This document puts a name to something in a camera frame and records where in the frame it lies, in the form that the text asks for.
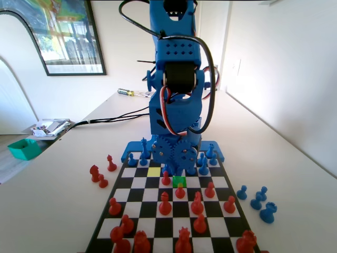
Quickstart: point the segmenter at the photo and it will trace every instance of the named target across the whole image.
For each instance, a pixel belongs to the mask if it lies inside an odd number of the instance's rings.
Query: black square
[[[207,222],[207,218],[205,218],[205,222],[206,222],[206,231],[203,233],[198,233],[197,231],[195,231],[195,229],[193,228],[193,224],[194,221],[197,218],[190,218],[191,221],[191,228],[192,228],[192,237],[211,237],[211,233],[210,233],[210,229],[209,229],[209,223]]]
[[[248,227],[243,223],[242,218],[240,217],[225,217],[224,219],[230,237],[241,237],[243,232],[248,230]]]
[[[163,192],[166,192],[168,194],[168,200],[169,201],[173,201],[173,189],[172,188],[160,188],[158,190],[158,201],[162,201],[161,196],[162,196]]]
[[[173,237],[173,218],[156,218],[154,237]]]
[[[133,178],[119,178],[116,183],[116,189],[130,189],[132,185]]]
[[[160,178],[146,178],[145,188],[159,188]]]
[[[189,210],[189,203],[188,202],[180,202],[174,201],[172,204],[173,209],[173,217],[189,217],[190,210]]]
[[[135,173],[135,178],[146,178],[148,173],[148,168],[137,168]]]
[[[205,201],[204,206],[207,217],[223,217],[221,206],[218,201]]]
[[[214,253],[234,253],[234,248],[231,239],[226,238],[211,238]]]
[[[194,201],[195,193],[199,191],[201,194],[201,188],[187,188],[187,199],[189,201]]]
[[[153,218],[157,214],[157,202],[142,202],[139,218]]]
[[[130,189],[128,194],[128,202],[142,202],[144,189]]]

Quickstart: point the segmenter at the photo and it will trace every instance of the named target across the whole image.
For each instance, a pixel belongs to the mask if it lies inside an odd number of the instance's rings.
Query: blue chess piece
[[[268,202],[265,207],[264,210],[260,211],[260,218],[264,222],[271,224],[274,222],[274,213],[277,211],[277,206],[273,202]]]
[[[196,161],[196,164],[198,165],[198,166],[202,166],[202,161],[204,160],[204,157],[205,157],[205,153],[204,152],[201,152],[200,153],[200,158],[199,159],[197,159],[197,161]]]
[[[129,156],[130,160],[127,162],[129,166],[135,166],[137,164],[137,161],[133,159],[133,153],[131,153]]]
[[[260,194],[260,195],[262,196],[262,201],[266,201],[267,195],[266,195],[265,193],[266,193],[267,191],[268,191],[267,187],[266,187],[266,186],[263,186],[263,187],[261,188],[261,191],[258,191],[258,192],[256,193],[256,195]]]
[[[207,168],[207,157],[204,157],[202,161],[202,166],[199,168],[199,174],[205,176],[209,173],[209,169]]]
[[[145,159],[150,159],[150,152],[148,152],[147,150],[147,147],[146,147],[146,144],[147,144],[147,140],[143,137],[142,140],[141,140],[141,143],[142,143],[142,146],[143,146],[143,153],[142,154],[145,154]]]
[[[239,199],[245,200],[247,198],[246,190],[247,190],[247,186],[241,186],[241,190],[237,191],[236,196]]]
[[[210,160],[210,165],[213,165],[213,166],[217,165],[216,153],[213,153],[213,156]]]
[[[260,210],[262,208],[261,200],[262,196],[260,194],[257,194],[256,199],[251,200],[251,207],[255,210]]]
[[[210,144],[210,147],[209,147],[209,149],[206,152],[206,157],[208,159],[211,159],[213,157],[213,149],[214,149],[214,145]]]

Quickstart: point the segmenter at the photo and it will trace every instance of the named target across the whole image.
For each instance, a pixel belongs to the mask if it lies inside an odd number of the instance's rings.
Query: red chess piece
[[[228,213],[233,213],[235,211],[235,205],[234,205],[235,199],[233,196],[230,196],[228,198],[228,201],[226,201],[223,204],[223,208],[225,209],[226,212]]]
[[[108,171],[115,171],[117,169],[117,165],[112,162],[111,155],[107,156],[107,160],[109,162],[109,166],[107,167]]]
[[[128,215],[122,216],[122,224],[124,224],[123,232],[125,234],[131,233],[134,227],[134,222],[128,217]]]
[[[110,203],[110,208],[109,208],[109,213],[111,215],[117,215],[121,212],[122,210],[122,206],[121,204],[119,204],[118,202],[116,202],[116,199],[115,198],[111,198],[109,200],[109,203]]]
[[[149,253],[151,250],[150,242],[144,231],[137,231],[134,238],[134,253]]]
[[[254,253],[254,246],[256,245],[256,236],[250,230],[246,230],[242,234],[242,238],[236,241],[236,249],[238,253]]]
[[[182,227],[179,230],[179,239],[174,246],[175,253],[191,253],[190,232],[187,228]]]
[[[199,191],[195,193],[194,201],[191,204],[191,209],[195,215],[199,215],[204,211],[204,206],[201,203],[201,193]]]
[[[215,195],[214,192],[214,183],[213,182],[209,182],[208,187],[205,189],[205,195],[206,197],[212,199]]]
[[[99,187],[101,188],[105,188],[107,185],[108,185],[108,181],[106,179],[104,179],[104,176],[102,174],[100,174],[98,176],[99,180],[100,180],[100,183],[99,183]]]
[[[198,233],[204,233],[206,231],[206,222],[205,222],[205,217],[200,214],[198,218],[193,222],[193,228],[195,231]]]
[[[165,170],[164,177],[162,178],[162,183],[165,186],[168,186],[171,183],[171,179],[169,178],[169,173]]]
[[[168,215],[172,210],[172,205],[169,203],[169,195],[164,191],[161,195],[162,202],[159,205],[159,212],[162,215]]]

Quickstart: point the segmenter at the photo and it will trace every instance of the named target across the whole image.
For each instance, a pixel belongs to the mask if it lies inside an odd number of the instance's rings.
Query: green box
[[[35,140],[23,139],[8,145],[9,150],[15,158],[31,160],[42,153]]]

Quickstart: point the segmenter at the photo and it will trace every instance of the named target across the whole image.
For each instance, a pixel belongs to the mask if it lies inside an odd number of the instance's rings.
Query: painting
[[[0,0],[34,40],[47,75],[106,75],[90,1]]]

